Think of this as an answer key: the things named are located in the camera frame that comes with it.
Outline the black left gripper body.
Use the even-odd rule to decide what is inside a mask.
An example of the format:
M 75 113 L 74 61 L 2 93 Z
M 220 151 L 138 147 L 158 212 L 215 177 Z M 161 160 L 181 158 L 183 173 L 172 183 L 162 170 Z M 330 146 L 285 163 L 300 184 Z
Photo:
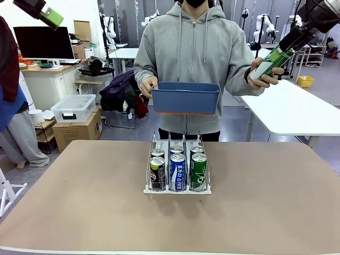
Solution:
M 35 19 L 41 18 L 41 11 L 46 5 L 44 0 L 13 0 L 13 3 Z

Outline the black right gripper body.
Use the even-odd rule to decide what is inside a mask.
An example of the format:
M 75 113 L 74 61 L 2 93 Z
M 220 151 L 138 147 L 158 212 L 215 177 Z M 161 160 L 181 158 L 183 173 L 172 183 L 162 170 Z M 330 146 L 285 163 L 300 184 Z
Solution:
M 283 52 L 298 50 L 306 45 L 318 30 L 306 26 L 295 26 L 280 42 L 279 47 Z

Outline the person's left hand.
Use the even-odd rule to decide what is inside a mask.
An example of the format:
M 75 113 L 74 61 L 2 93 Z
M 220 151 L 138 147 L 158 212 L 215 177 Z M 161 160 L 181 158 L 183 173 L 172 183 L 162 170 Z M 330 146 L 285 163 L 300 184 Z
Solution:
M 284 73 L 284 69 L 281 67 L 275 67 L 272 69 L 272 75 L 264 74 L 260 80 L 255 79 L 252 80 L 250 78 L 250 74 L 247 77 L 247 83 L 255 90 L 259 90 L 261 88 L 269 88 L 270 85 L 277 85 L 278 80 L 274 77 L 274 75 L 281 75 Z

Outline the person's right hand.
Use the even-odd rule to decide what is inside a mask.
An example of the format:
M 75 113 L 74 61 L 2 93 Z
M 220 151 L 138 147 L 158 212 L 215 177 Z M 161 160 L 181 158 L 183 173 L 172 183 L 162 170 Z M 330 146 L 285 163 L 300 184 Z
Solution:
M 151 76 L 145 79 L 140 85 L 140 91 L 142 95 L 148 99 L 152 99 L 152 90 L 158 89 L 158 79 L 155 76 Z

